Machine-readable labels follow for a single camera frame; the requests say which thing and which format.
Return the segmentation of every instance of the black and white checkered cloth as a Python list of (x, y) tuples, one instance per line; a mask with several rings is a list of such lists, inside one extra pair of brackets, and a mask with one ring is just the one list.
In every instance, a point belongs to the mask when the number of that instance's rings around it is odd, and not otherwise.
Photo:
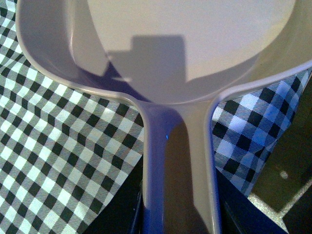
[(142, 157), (142, 119), (39, 73), (15, 6), (0, 2), (0, 233), (82, 233)]
[[(141, 159), (143, 122), (133, 106), (39, 73), (18, 44), (15, 8), (0, 1), (0, 233), (81, 234)], [(290, 125), (310, 73), (217, 107), (216, 166), (243, 194)]]
[(245, 196), (290, 126), (311, 68), (267, 88), (222, 102), (213, 116), (217, 169)]

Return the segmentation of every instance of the white frying pan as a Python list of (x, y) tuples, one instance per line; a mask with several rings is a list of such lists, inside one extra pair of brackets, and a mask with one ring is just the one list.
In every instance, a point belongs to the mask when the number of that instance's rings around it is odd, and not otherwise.
[(30, 62), (57, 82), (136, 106), (144, 233), (220, 233), (217, 104), (312, 66), (312, 1), (19, 0)]

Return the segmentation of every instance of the gingham tablecloth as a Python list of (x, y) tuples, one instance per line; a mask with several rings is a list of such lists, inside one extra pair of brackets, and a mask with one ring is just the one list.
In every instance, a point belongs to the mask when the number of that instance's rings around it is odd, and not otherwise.
[[(18, 44), (15, 8), (0, 1), (0, 233), (81, 234), (141, 159), (142, 118), (133, 106), (39, 73)], [(290, 125), (310, 73), (216, 109), (217, 169), (245, 195)]]

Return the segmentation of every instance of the pan handle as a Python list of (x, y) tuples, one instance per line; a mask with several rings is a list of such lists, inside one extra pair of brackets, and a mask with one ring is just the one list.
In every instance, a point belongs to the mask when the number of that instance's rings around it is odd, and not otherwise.
[(221, 232), (209, 106), (144, 103), (143, 233)]

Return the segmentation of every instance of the tile floor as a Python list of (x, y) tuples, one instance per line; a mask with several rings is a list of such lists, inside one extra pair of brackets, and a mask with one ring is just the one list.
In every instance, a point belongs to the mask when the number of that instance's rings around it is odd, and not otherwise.
[(292, 233), (312, 233), (312, 80), (290, 128), (277, 143), (249, 200)]

